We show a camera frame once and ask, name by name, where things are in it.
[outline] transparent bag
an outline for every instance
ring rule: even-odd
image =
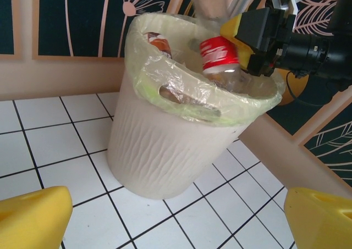
[[[168,40],[173,59],[148,43],[147,32],[160,33]],[[136,17],[125,45],[126,73],[135,93],[170,114],[214,126],[249,124],[276,106],[285,89],[278,73],[270,78],[254,77],[248,95],[223,90],[200,74],[202,58],[189,42],[212,36],[212,31],[196,25],[196,19],[158,13]],[[165,98],[166,90],[177,101]]]

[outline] trash can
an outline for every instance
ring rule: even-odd
[[[149,44],[146,32],[165,36],[174,60]],[[201,57],[189,43],[211,36],[181,16],[144,14],[131,23],[108,164],[137,195],[165,199],[181,194],[259,115],[281,101],[285,85],[279,74],[254,77],[248,95],[227,92],[203,78]],[[191,103],[164,98],[162,87]]]

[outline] wall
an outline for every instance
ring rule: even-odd
[[[308,187],[352,198],[352,188],[302,146],[305,138],[333,119],[351,96],[352,88],[337,94],[294,139],[268,115],[259,117],[240,139],[286,187]]]
[[[0,62],[0,100],[116,91],[123,62],[32,60],[32,0],[20,0],[21,60]]]

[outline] crumpled plastic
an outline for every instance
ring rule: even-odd
[[[147,32],[166,37],[173,59],[148,43]],[[285,90],[279,73],[254,77],[248,94],[230,93],[201,75],[202,59],[191,43],[213,36],[187,16],[150,13],[136,17],[125,45],[125,69],[135,93],[170,114],[213,126],[250,124],[279,104]],[[165,87],[182,103],[161,96],[159,91]]]

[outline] red label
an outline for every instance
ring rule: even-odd
[[[239,64],[235,45],[222,36],[202,42],[200,53],[203,58],[203,69],[226,64]]]

